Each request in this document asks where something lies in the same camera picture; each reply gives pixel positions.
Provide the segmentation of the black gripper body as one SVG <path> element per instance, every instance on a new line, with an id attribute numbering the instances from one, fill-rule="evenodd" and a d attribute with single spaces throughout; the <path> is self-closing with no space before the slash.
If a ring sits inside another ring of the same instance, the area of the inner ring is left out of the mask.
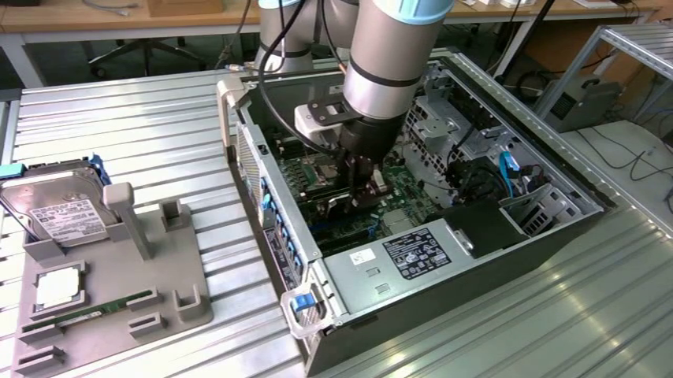
<path id="1" fill-rule="evenodd" d="M 405 115 L 389 119 L 361 117 L 348 120 L 340 134 L 340 145 L 349 157 L 381 162 L 394 147 Z"/>

